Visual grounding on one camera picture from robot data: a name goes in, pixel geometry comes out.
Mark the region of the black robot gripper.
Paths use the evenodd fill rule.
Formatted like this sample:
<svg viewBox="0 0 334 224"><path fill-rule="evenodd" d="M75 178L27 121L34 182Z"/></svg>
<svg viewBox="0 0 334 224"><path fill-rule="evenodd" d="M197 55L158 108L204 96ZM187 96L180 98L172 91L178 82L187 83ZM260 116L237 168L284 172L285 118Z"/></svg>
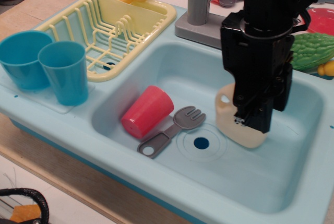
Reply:
<svg viewBox="0 0 334 224"><path fill-rule="evenodd" d="M234 122L267 133L273 108L282 112L288 102L293 38L252 37L246 26L243 11L230 13L222 22L223 66L235 80Z"/></svg>

